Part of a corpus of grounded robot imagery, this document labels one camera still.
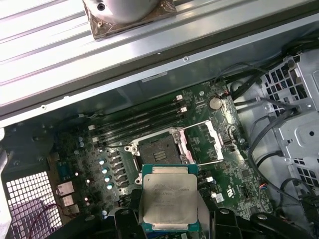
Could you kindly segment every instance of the black cable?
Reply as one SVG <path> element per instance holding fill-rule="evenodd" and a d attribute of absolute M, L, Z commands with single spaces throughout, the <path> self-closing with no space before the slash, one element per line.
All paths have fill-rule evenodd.
<path fill-rule="evenodd" d="M 283 191 L 285 191 L 286 186 L 287 186 L 288 183 L 291 182 L 291 181 L 293 181 L 293 182 L 298 182 L 298 183 L 300 183 L 300 184 L 303 184 L 303 185 L 305 186 L 305 188 L 307 188 L 307 190 L 308 190 L 312 195 L 315 196 L 315 193 L 313 192 L 312 188 L 311 188 L 307 183 L 305 183 L 304 181 L 302 181 L 302 180 L 300 180 L 300 179 L 298 179 L 298 178 L 287 178 L 287 179 L 281 184 L 280 189 L 283 190 Z M 280 201 L 279 201 L 278 207 L 282 207 L 282 206 L 283 206 L 283 202 L 284 202 L 284 197 L 283 197 L 283 195 L 280 195 Z"/>
<path fill-rule="evenodd" d="M 253 69 L 257 70 L 257 71 L 260 71 L 260 72 L 263 73 L 263 75 L 268 73 L 267 70 L 262 69 L 261 67 L 251 65 L 251 64 L 249 64 L 249 63 L 247 63 L 247 62 L 239 62 L 239 63 L 233 64 L 233 65 L 231 65 L 231 66 L 229 66 L 229 67 L 223 69 L 223 70 L 215 77 L 215 79 L 214 79 L 214 81 L 213 81 L 214 85 L 216 85 L 217 80 L 218 80 L 223 74 L 225 74 L 227 71 L 233 69 L 234 67 L 242 66 L 242 65 L 245 65 L 245 66 L 248 66 L 248 67 L 250 67 L 250 68 L 253 68 Z"/>
<path fill-rule="evenodd" d="M 274 59 L 265 63 L 262 68 L 270 71 L 271 69 L 275 68 L 276 66 L 280 65 L 283 61 L 283 57 L 281 55 L 275 57 Z M 236 91 L 232 93 L 233 100 L 238 99 L 242 96 L 254 83 L 256 83 L 264 73 L 258 72 L 252 77 L 250 77 L 242 86 L 240 86 Z"/>
<path fill-rule="evenodd" d="M 236 103 L 234 103 L 234 105 L 235 106 L 245 106 L 245 105 L 253 104 L 256 102 L 257 102 L 257 99 L 250 99 L 250 100 L 246 100 L 246 101 L 236 102 Z"/>
<path fill-rule="evenodd" d="M 250 131 L 249 131 L 249 135 L 248 135 L 248 136 L 249 136 L 249 143 L 252 143 L 252 142 L 253 142 L 252 136 L 253 136 L 253 131 L 254 131 L 256 125 L 258 124 L 258 122 L 263 121 L 263 120 L 265 120 L 265 119 L 268 119 L 268 120 L 270 121 L 270 116 L 262 116 L 261 118 L 257 119 L 257 120 L 251 125 Z"/>
<path fill-rule="evenodd" d="M 272 153 L 269 153 L 269 154 L 266 154 L 265 156 L 263 156 L 257 163 L 257 167 L 259 168 L 260 165 L 267 159 L 267 158 L 270 158 L 270 157 L 273 157 L 273 156 L 284 156 L 283 155 L 283 152 L 282 151 L 276 151 L 276 152 L 272 152 Z"/>
<path fill-rule="evenodd" d="M 287 119 L 293 112 L 291 110 L 284 112 L 282 115 L 278 116 L 275 120 L 273 120 L 272 122 L 270 122 L 256 137 L 256 139 L 254 140 L 254 142 L 252 143 L 250 149 L 248 150 L 248 161 L 251 165 L 251 167 L 253 168 L 253 170 L 267 183 L 268 186 L 272 187 L 273 189 L 275 189 L 277 192 L 279 192 L 280 194 L 290 198 L 291 200 L 293 200 L 296 203 L 299 203 L 299 200 L 294 198 L 293 196 L 289 195 L 288 193 L 286 193 L 285 191 L 281 190 L 280 188 L 276 187 L 272 182 L 270 182 L 263 174 L 262 172 L 258 169 L 254 158 L 253 158 L 253 152 L 255 150 L 255 148 L 257 147 L 257 145 L 259 144 L 259 142 L 262 140 L 262 138 L 275 126 L 281 124 L 285 119 Z"/>
<path fill-rule="evenodd" d="M 257 98 L 254 98 L 254 99 L 250 99 L 250 100 L 247 100 L 247 101 L 242 101 L 242 102 L 236 102 L 234 103 L 235 106 L 245 106 L 245 105 L 249 105 L 249 104 L 253 104 L 253 103 L 256 103 L 256 102 L 260 102 L 260 101 L 267 101 L 273 105 L 276 105 L 276 106 L 279 106 L 281 108 L 284 108 L 284 109 L 291 109 L 291 108 L 294 108 L 295 106 L 292 106 L 292 105 L 289 105 L 289 104 L 286 104 L 286 103 L 282 103 L 282 102 L 279 102 L 279 101 L 274 101 L 272 99 L 268 99 L 268 98 L 264 98 L 264 97 L 261 97 L 260 100 L 257 100 Z"/>

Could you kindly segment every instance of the green circuit board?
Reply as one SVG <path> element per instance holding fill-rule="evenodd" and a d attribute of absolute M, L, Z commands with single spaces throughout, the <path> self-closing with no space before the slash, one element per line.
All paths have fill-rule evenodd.
<path fill-rule="evenodd" d="M 139 164 L 149 163 L 150 160 L 143 152 L 149 152 L 152 143 L 161 140 L 161 144 L 154 145 L 158 150 L 166 143 L 167 147 L 172 146 L 171 135 L 168 132 L 146 139 L 142 137 L 167 128 L 186 128 L 184 132 L 187 149 L 197 164 L 214 162 L 199 167 L 200 172 L 203 172 L 198 186 L 201 193 L 210 194 L 217 206 L 232 209 L 246 219 L 252 213 L 261 211 L 258 201 L 261 182 L 248 165 L 246 155 L 248 144 L 232 99 L 230 96 L 222 98 L 222 106 L 218 110 L 212 110 L 209 106 L 212 98 L 223 94 L 226 90 L 222 84 L 213 86 L 212 82 L 205 82 L 111 115 L 96 114 L 81 127 L 59 133 L 56 138 L 56 151 L 60 154 L 57 168 L 60 171 L 61 181 L 73 182 L 75 188 L 73 198 L 80 211 L 101 215 L 103 210 L 110 212 L 118 206 L 127 205 L 131 191 L 141 187 L 136 184 Z M 178 109 L 187 109 L 179 111 L 179 117 L 176 117 L 176 113 L 174 115 L 162 111 L 161 115 L 151 115 L 146 119 L 147 112 L 166 109 L 166 102 L 174 102 L 177 96 L 182 96 L 182 99 L 178 103 L 173 103 L 174 106 Z M 151 119 L 155 123 L 139 127 L 138 119 L 144 119 L 141 121 L 143 124 Z M 222 142 L 223 160 L 218 160 L 214 148 L 216 139 L 211 136 L 210 129 L 206 125 L 208 121 Z M 137 138 L 142 139 L 139 141 L 140 156 L 126 151 L 123 146 Z M 174 164 L 178 161 L 176 152 L 171 152 L 173 156 L 159 154 L 165 157 L 162 164 L 163 162 Z M 115 169 L 112 162 L 118 158 L 121 160 L 119 163 L 121 168 Z M 102 173 L 103 169 L 107 169 L 108 172 Z M 124 184 L 117 179 L 117 170 L 125 171 L 122 178 L 125 179 Z M 105 182 L 108 175 L 112 179 L 110 182 Z M 213 181 L 208 182 L 207 178 L 212 178 Z M 262 193 L 261 197 L 265 209 L 271 211 L 266 194 Z"/>

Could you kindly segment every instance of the solid capacitor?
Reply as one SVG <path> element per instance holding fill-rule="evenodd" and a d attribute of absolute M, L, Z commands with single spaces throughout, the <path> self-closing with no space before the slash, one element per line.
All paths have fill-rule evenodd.
<path fill-rule="evenodd" d="M 114 183 L 110 183 L 110 184 L 107 185 L 106 188 L 107 188 L 108 190 L 111 190 L 111 189 L 113 188 L 113 186 L 114 186 Z"/>
<path fill-rule="evenodd" d="M 104 179 L 104 181 L 107 182 L 107 183 L 110 182 L 110 181 L 111 181 L 111 176 L 107 176 L 107 177 Z"/>

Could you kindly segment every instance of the chip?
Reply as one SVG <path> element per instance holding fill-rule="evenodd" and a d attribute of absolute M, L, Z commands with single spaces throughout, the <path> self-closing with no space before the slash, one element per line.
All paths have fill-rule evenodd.
<path fill-rule="evenodd" d="M 243 175 L 243 178 L 247 178 L 250 176 L 249 170 L 245 169 L 243 171 L 241 171 L 241 174 Z"/>
<path fill-rule="evenodd" d="M 249 210 L 251 214 L 255 214 L 259 212 L 257 206 L 250 207 Z"/>
<path fill-rule="evenodd" d="M 171 135 L 142 144 L 140 154 L 144 164 L 181 164 L 176 144 Z"/>

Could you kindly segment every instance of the reflective metal surface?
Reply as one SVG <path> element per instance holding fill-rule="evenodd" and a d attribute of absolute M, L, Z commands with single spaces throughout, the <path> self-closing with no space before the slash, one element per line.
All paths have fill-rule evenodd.
<path fill-rule="evenodd" d="M 84 0 L 91 13 L 106 21 L 130 23 L 149 14 L 159 0 Z"/>
<path fill-rule="evenodd" d="M 26 1 L 14 8 L 5 0 L 0 106 L 309 1 L 193 0 L 178 5 L 176 17 L 94 41 L 81 1 Z"/>
<path fill-rule="evenodd" d="M 54 125 L 57 121 L 68 116 L 101 109 L 105 109 L 105 113 L 110 114 L 133 104 L 139 104 L 141 99 L 144 101 L 150 100 L 168 92 L 212 79 L 222 69 L 239 61 L 260 64 L 261 60 L 269 59 L 280 52 L 283 44 L 316 29 L 318 22 L 319 14 L 315 14 L 209 50 L 188 55 L 187 61 L 183 57 L 120 80 L 110 81 L 82 93 L 56 99 L 52 103 L 39 105 L 15 116 L 5 119 L 0 117 L 0 127 L 30 118 L 35 121 L 33 123 Z M 110 102 L 105 101 L 105 99 L 112 99 L 112 104 L 109 104 Z"/>
<path fill-rule="evenodd" d="M 317 111 L 286 120 L 274 129 L 278 144 L 288 158 L 318 156 L 319 115 Z"/>

